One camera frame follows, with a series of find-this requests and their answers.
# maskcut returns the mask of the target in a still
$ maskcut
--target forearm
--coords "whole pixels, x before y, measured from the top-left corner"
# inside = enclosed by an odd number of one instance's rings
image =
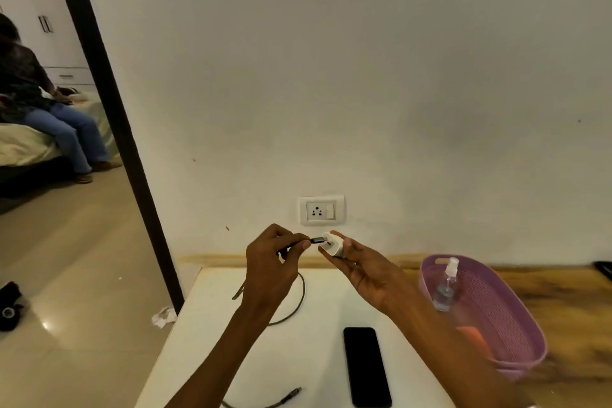
[[[204,362],[166,408],[218,408],[251,346],[269,321],[265,314],[240,307]]]
[[[388,314],[457,408],[531,406],[416,288],[406,288]]]

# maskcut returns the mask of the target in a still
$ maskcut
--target foot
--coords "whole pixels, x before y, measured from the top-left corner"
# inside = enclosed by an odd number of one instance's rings
[[[92,178],[91,174],[75,174],[75,183],[77,184],[89,184],[92,182],[94,182],[94,179]]]
[[[120,166],[123,166],[123,163],[119,161],[95,161],[91,163],[91,169],[95,172],[108,171]]]

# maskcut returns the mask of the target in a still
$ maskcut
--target orange object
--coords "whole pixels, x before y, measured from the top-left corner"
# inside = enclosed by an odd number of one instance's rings
[[[460,330],[463,335],[465,335],[467,339],[474,344],[474,346],[484,357],[489,358],[489,360],[494,359],[493,352],[477,328],[472,326],[459,326],[457,329]]]

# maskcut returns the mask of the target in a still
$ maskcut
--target person's right hand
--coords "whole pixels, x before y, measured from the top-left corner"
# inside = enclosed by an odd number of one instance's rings
[[[350,239],[338,231],[331,231],[344,239],[344,258],[332,257],[319,247],[319,252],[351,281],[366,302],[388,315],[395,305],[405,301],[413,287],[399,266],[394,265],[376,250]]]

